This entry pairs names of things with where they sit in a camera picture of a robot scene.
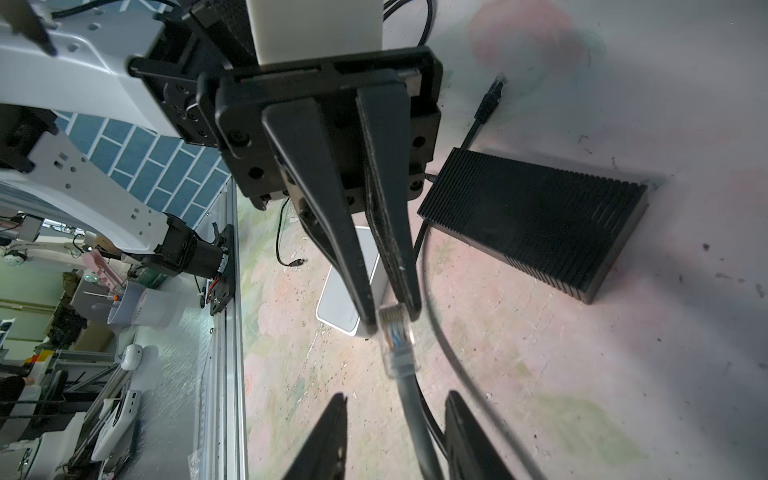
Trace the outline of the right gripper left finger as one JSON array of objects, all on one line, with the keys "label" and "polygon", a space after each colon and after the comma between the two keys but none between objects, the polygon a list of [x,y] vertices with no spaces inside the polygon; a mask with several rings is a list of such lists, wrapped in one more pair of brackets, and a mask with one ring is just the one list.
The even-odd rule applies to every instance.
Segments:
[{"label": "right gripper left finger", "polygon": [[285,480],[344,479],[347,443],[347,398],[342,393],[336,393],[283,478]]}]

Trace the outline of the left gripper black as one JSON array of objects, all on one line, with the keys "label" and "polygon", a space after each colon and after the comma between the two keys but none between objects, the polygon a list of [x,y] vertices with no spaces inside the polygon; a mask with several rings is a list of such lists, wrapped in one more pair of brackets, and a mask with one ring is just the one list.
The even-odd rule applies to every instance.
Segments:
[{"label": "left gripper black", "polygon": [[[441,119],[443,66],[429,48],[233,70],[209,54],[176,62],[135,58],[128,71],[185,142],[220,152],[257,209],[286,197],[289,186],[306,233],[341,275],[362,324],[374,327],[376,310],[349,212],[362,209],[366,185],[366,219],[395,298],[409,320],[419,318],[407,204],[423,191]],[[390,80],[398,82],[364,87]]]}]

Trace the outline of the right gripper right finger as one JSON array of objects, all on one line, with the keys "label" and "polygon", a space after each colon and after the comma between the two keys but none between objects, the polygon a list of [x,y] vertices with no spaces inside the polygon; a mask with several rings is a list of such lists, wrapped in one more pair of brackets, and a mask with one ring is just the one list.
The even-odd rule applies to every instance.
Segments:
[{"label": "right gripper right finger", "polygon": [[445,407],[449,478],[513,480],[514,476],[457,391],[448,393]]}]

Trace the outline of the black ribbed box device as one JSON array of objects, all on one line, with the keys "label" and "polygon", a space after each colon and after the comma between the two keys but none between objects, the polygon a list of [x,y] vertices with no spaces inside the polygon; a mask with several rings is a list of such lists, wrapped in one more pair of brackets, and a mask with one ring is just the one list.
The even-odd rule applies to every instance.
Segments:
[{"label": "black ribbed box device", "polygon": [[431,227],[590,304],[647,206],[641,183],[456,148],[418,213]]}]

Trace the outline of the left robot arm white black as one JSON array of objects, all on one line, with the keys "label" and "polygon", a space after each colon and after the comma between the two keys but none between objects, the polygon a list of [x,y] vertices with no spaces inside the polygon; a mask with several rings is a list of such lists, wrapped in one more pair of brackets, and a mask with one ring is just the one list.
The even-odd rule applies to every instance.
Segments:
[{"label": "left robot arm white black", "polygon": [[290,200],[365,335],[384,325],[353,215],[408,319],[422,301],[407,204],[440,123],[424,41],[383,46],[394,1],[5,1],[1,183],[118,252],[236,293],[234,229],[193,224],[229,176],[257,209]]}]

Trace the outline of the black adapter left side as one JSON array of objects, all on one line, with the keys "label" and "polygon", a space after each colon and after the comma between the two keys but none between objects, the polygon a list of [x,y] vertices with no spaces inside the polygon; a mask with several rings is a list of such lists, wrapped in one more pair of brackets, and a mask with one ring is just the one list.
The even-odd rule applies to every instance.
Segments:
[{"label": "black adapter left side", "polygon": [[284,245],[284,237],[286,236],[286,229],[288,227],[288,206],[289,206],[290,200],[285,199],[280,207],[278,218],[277,218],[277,227],[276,227],[276,236],[275,236],[275,259],[278,262],[278,264],[285,268],[299,268],[307,263],[306,258],[300,258],[300,257],[291,257],[288,259],[287,257],[283,256],[283,245]]}]

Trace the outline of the white small router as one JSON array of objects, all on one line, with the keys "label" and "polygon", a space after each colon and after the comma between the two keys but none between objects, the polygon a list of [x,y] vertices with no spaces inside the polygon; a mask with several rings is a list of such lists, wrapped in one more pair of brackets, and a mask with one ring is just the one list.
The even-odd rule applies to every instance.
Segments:
[{"label": "white small router", "polygon": [[[357,226],[374,307],[382,305],[388,285],[387,274],[378,253],[371,229]],[[327,327],[349,337],[371,338],[373,333],[363,324],[341,275],[334,267],[329,270],[315,310],[316,319]]]}]

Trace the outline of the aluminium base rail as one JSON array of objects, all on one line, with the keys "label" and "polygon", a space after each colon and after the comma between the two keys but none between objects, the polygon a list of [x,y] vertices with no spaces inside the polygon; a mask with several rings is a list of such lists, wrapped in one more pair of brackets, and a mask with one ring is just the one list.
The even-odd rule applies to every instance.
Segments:
[{"label": "aluminium base rail", "polygon": [[243,326],[237,219],[238,189],[223,187],[211,219],[221,229],[229,257],[212,292],[209,344],[200,377],[200,427],[189,457],[192,479],[246,479],[247,432]]}]

